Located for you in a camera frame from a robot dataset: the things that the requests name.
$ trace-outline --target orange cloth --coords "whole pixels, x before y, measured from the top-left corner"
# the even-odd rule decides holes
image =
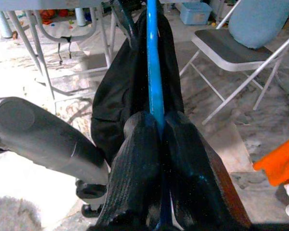
[[[289,141],[256,162],[255,170],[264,169],[270,184],[289,183]]]

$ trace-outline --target blue metal pole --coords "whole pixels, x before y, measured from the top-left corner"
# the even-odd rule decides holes
[[[158,58],[158,14],[156,1],[157,0],[147,0],[147,61],[150,113],[158,123],[158,131],[162,139],[165,118],[162,80]],[[166,178],[163,169],[161,212],[157,228],[164,224],[172,224],[170,190]]]

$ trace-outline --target marble-patterned floor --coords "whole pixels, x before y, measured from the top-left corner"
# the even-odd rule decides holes
[[[167,12],[166,16],[173,31],[179,69],[182,69],[197,50],[191,42],[193,32],[211,26],[185,26],[176,10]],[[26,18],[21,20],[26,25]],[[104,20],[109,37],[110,16],[106,16]],[[76,24],[73,24],[73,27],[69,30],[66,22],[58,22],[54,27],[46,26],[46,30],[59,37],[70,33],[83,34],[89,29],[88,26],[77,27]],[[26,34],[32,41],[29,30],[26,30]],[[63,65],[59,65],[57,44],[47,40],[42,34],[39,35],[49,73],[53,78],[52,83],[56,88],[73,91],[98,87],[103,72],[72,78],[54,78],[105,65],[99,26],[97,32],[89,39],[71,44],[72,59],[68,58],[68,45],[61,46]],[[275,50],[288,37],[289,28],[281,31],[267,47]],[[117,28],[116,51],[124,39],[124,35]],[[240,73],[224,71],[219,74],[219,68],[203,54],[194,61],[194,64],[224,97],[230,95],[245,79]],[[268,74],[269,70],[264,70],[257,80],[264,84]],[[281,79],[289,80],[289,54],[281,65],[279,76]],[[50,97],[45,87],[36,82],[36,79],[43,81],[21,39],[0,38],[0,97],[18,96],[48,109]],[[289,95],[275,80],[257,111],[253,111],[252,107],[260,91],[253,85],[248,85],[205,126],[201,121],[221,103],[219,98],[191,67],[181,77],[181,88],[185,113],[204,137],[209,140],[218,131],[234,123],[252,162],[259,160],[289,139]],[[62,102],[58,104],[57,115],[90,138],[91,105],[92,99]],[[3,168],[8,168],[10,174],[4,175]],[[253,222],[289,222],[289,217],[285,213],[289,198],[283,187],[270,186],[262,172],[238,170],[231,172],[230,175]],[[88,225],[96,220],[81,216],[79,212],[81,201],[74,195],[74,183],[74,178],[41,168],[16,154],[1,155],[0,222],[19,223],[17,230],[86,230]],[[58,191],[72,193],[60,197]],[[4,199],[2,198],[4,196],[13,199]],[[10,214],[4,213],[5,208],[9,209]],[[0,230],[9,230],[8,227],[0,227]]]

